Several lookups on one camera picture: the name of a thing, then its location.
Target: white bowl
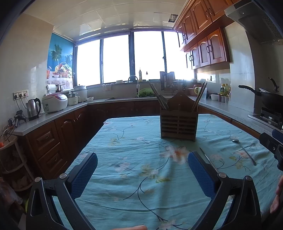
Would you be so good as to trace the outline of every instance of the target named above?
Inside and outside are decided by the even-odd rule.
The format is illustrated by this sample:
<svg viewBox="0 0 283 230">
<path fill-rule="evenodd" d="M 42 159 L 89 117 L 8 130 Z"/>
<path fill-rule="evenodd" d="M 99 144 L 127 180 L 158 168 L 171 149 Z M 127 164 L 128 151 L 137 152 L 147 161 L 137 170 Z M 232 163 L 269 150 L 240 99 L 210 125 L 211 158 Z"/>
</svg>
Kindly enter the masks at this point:
<svg viewBox="0 0 283 230">
<path fill-rule="evenodd" d="M 211 94 L 211 100 L 218 101 L 218 95 L 217 94 Z"/>
<path fill-rule="evenodd" d="M 88 101 L 88 102 L 93 101 L 93 97 L 88 97 L 88 98 L 87 98 L 87 101 Z"/>
</svg>

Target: wok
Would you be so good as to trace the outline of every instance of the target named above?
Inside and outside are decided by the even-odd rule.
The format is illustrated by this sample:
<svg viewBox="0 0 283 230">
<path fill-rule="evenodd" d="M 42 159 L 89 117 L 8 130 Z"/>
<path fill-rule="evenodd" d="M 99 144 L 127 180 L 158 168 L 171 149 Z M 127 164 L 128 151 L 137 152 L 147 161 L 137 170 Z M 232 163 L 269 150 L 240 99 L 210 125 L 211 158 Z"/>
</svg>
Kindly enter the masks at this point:
<svg viewBox="0 0 283 230">
<path fill-rule="evenodd" d="M 249 86 L 240 85 L 239 88 L 252 91 L 255 95 L 261 97 L 262 103 L 266 108 L 272 112 L 283 114 L 283 96 L 269 92 L 257 92 Z"/>
</svg>

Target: finger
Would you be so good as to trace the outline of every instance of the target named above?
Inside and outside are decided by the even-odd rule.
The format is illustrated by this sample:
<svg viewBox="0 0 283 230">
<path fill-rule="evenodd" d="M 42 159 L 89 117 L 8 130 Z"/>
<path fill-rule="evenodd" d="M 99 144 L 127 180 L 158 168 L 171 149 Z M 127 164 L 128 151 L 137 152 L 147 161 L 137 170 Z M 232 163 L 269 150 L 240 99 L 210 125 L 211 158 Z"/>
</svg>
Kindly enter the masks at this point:
<svg viewBox="0 0 283 230">
<path fill-rule="evenodd" d="M 283 176 L 280 177 L 275 194 L 276 195 L 280 195 L 282 192 L 282 188 L 283 188 Z"/>
<path fill-rule="evenodd" d="M 145 225 L 138 225 L 130 228 L 115 228 L 112 230 L 147 230 L 147 227 Z"/>
<path fill-rule="evenodd" d="M 277 210 L 278 206 L 279 206 L 279 196 L 276 195 L 272 205 L 270 206 L 270 213 L 274 213 Z"/>
</svg>

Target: window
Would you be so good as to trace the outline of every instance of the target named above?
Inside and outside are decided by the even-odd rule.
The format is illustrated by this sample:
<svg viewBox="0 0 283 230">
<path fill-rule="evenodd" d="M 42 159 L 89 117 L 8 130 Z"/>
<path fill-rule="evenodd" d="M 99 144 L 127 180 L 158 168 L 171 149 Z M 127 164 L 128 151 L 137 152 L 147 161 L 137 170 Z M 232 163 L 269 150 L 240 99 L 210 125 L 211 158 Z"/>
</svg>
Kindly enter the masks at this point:
<svg viewBox="0 0 283 230">
<path fill-rule="evenodd" d="M 160 71 L 165 71 L 161 32 L 134 32 L 134 52 L 136 76 L 141 70 L 142 79 L 160 79 Z"/>
<path fill-rule="evenodd" d="M 130 76 L 129 35 L 103 41 L 103 83 L 127 81 Z"/>
<path fill-rule="evenodd" d="M 191 80 L 194 71 L 187 68 L 186 53 L 180 51 L 176 32 L 164 31 L 167 72 L 174 72 L 176 79 Z"/>
<path fill-rule="evenodd" d="M 77 84 L 91 86 L 100 84 L 100 40 L 78 46 Z"/>
</svg>

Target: countertop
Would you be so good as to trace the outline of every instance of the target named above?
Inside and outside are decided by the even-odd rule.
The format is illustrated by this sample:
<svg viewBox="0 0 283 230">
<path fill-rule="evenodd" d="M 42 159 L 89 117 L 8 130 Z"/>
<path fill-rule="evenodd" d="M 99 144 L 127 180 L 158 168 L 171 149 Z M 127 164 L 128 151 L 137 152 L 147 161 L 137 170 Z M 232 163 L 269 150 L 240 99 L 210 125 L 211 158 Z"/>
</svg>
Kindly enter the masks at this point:
<svg viewBox="0 0 283 230">
<path fill-rule="evenodd" d="M 79 108 L 83 108 L 87 105 L 95 105 L 95 104 L 106 104 L 106 103 L 113 103 L 113 102 L 128 102 L 128 101 L 154 101 L 157 100 L 156 97 L 147 97 L 147 98 L 123 98 L 123 99 L 114 99 L 109 100 L 109 98 L 105 99 L 95 99 L 92 102 L 82 102 L 78 103 L 77 105 L 73 106 L 67 106 L 65 109 L 49 113 L 49 114 L 40 114 L 38 119 L 35 119 L 33 121 L 27 121 L 27 123 L 21 121 L 21 124 L 18 125 L 18 127 L 14 130 L 13 134 L 18 136 L 24 136 L 28 134 L 29 132 L 35 130 L 36 128 L 55 120 L 56 118 L 59 118 L 65 114 L 68 114 L 70 112 L 73 112 Z M 248 115 L 253 115 L 253 113 L 248 112 L 246 110 L 231 106 L 229 104 L 225 104 L 218 101 L 213 101 L 211 99 L 206 100 L 200 100 L 199 105 L 206 107 L 208 109 L 214 110 L 218 113 L 221 113 L 227 117 L 232 118 L 233 120 L 236 120 L 251 129 L 263 133 L 266 132 L 267 134 L 271 135 L 272 128 L 268 127 L 267 125 L 264 125 L 258 121 L 255 121 L 248 117 Z"/>
</svg>

